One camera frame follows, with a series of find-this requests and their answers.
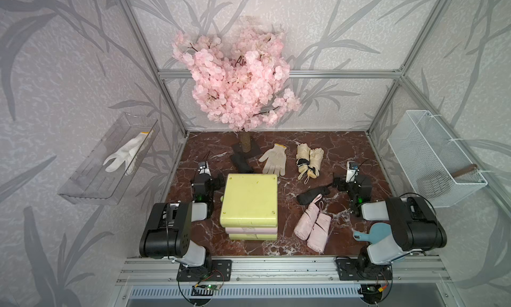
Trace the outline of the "black umbrella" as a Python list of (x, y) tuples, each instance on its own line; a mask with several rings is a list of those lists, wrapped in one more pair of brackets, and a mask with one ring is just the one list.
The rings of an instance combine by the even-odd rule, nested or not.
[(252, 166), (250, 166), (244, 157), (244, 155), (241, 153), (233, 153), (230, 156), (230, 160), (234, 167), (236, 168), (238, 173), (253, 173), (254, 169)]
[(322, 197), (328, 196), (329, 194), (330, 194), (330, 189), (329, 189), (329, 186), (326, 185), (326, 186), (316, 187), (316, 188), (310, 189), (304, 193), (301, 193), (296, 197), (296, 199), (300, 205), (305, 206), (305, 205), (309, 205), (310, 203), (312, 203), (317, 197), (319, 197), (321, 199)]

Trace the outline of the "green pink drawer cabinet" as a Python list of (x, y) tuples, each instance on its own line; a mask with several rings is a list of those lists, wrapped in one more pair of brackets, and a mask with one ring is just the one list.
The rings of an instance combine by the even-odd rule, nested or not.
[(278, 176), (231, 173), (222, 198), (220, 224), (231, 240), (277, 240)]

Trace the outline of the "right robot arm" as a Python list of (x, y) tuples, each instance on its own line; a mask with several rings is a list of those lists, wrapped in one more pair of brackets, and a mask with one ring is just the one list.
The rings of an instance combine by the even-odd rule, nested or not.
[(391, 264), (414, 252), (427, 252), (443, 248), (447, 234), (440, 224), (429, 200), (416, 193), (390, 197), (372, 202), (371, 187), (365, 183), (366, 176), (359, 179), (333, 179), (332, 186), (346, 192), (352, 214), (366, 221), (373, 221), (372, 229), (383, 227), (377, 233), (379, 240), (370, 241), (348, 263), (364, 277), (376, 275), (389, 269)]

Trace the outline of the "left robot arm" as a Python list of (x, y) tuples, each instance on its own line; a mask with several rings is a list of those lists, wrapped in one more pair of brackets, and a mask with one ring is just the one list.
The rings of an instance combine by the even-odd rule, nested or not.
[(201, 173), (192, 181), (191, 202), (153, 205), (139, 243), (140, 256), (175, 260), (193, 271), (210, 271), (211, 254), (192, 241), (192, 224), (212, 216), (214, 193), (224, 186), (222, 174)]

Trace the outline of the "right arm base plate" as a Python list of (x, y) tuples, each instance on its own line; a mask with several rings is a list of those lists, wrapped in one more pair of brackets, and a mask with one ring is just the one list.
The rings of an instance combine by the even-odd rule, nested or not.
[(339, 280), (345, 281), (391, 281), (391, 265), (376, 265), (367, 259), (351, 259), (338, 256), (334, 260)]

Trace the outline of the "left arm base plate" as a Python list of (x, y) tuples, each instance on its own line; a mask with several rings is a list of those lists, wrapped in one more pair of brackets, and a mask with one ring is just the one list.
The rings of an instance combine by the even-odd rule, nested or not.
[(178, 282), (204, 282), (219, 281), (228, 282), (231, 279), (232, 260), (213, 259), (207, 260), (201, 267), (179, 266), (176, 280)]

